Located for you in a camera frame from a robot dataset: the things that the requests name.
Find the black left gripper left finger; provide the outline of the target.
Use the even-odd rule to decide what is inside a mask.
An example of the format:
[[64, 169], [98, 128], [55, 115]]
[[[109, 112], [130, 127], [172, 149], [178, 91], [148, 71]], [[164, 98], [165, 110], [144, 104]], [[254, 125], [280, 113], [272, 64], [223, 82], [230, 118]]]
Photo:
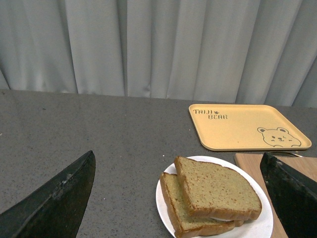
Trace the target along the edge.
[[2, 238], [74, 238], [90, 198], [96, 159], [88, 151], [0, 215]]

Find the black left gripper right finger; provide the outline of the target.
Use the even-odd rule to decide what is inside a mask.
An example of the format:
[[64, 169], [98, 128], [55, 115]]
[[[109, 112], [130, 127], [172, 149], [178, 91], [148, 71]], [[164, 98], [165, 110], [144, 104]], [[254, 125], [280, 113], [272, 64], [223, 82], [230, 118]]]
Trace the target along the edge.
[[317, 236], [317, 182], [265, 152], [260, 170], [275, 212], [290, 238]]

